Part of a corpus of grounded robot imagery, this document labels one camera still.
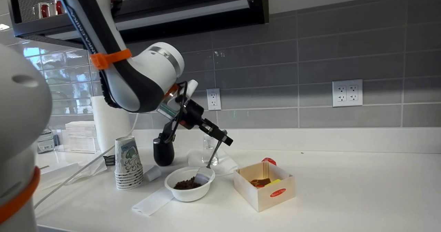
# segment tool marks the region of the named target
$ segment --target paper towel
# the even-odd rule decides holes
[[[115,144],[115,139],[129,134],[129,113],[124,109],[110,107],[104,101],[104,96],[94,96],[90,99],[92,100],[93,121],[95,121],[98,145],[101,152],[104,152]],[[106,154],[106,156],[109,155],[115,155],[115,149]]]

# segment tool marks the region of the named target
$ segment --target electrical outlet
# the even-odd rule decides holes
[[[208,110],[221,109],[221,91],[219,88],[207,89]]]
[[[363,105],[363,80],[332,82],[332,106]]]

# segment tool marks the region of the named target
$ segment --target gray tile wall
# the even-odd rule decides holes
[[[11,21],[0,0],[0,23]],[[222,128],[441,127],[440,0],[357,0],[272,14],[265,25],[162,39],[181,51],[194,78],[194,100],[220,88]],[[99,78],[87,52],[13,37],[0,43],[23,54],[47,79],[50,125],[92,120]],[[128,45],[134,55],[153,42]],[[333,108],[333,80],[364,80],[364,106]],[[161,129],[158,113],[137,129]]]

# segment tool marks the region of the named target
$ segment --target stacked paper cups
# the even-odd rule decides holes
[[[144,180],[144,172],[139,159],[135,138],[125,136],[115,141],[116,188],[130,190]]]

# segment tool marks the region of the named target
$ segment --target orange strap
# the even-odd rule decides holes
[[[90,60],[97,69],[104,70],[109,68],[109,64],[122,61],[130,57],[132,57],[132,53],[129,49],[125,49],[109,55],[96,53],[90,56]]]
[[[12,217],[31,199],[33,192],[40,182],[40,169],[35,167],[33,177],[29,185],[14,199],[0,207],[0,224]]]

